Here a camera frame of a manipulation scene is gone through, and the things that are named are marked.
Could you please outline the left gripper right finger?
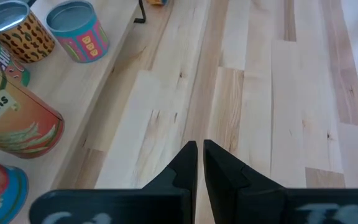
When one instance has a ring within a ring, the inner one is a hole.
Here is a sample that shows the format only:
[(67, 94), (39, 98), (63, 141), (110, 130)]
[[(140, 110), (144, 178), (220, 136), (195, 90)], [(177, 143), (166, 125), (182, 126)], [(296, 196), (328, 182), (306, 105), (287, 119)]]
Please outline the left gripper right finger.
[(290, 189), (212, 140), (203, 153), (216, 223), (358, 223), (358, 189)]

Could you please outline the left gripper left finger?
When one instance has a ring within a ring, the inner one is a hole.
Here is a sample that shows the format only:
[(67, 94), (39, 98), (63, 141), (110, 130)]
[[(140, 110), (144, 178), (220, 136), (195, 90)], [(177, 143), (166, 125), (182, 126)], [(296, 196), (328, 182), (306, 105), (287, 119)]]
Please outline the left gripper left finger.
[(31, 223), (194, 223), (198, 148), (187, 142), (141, 189), (64, 189), (41, 195)]

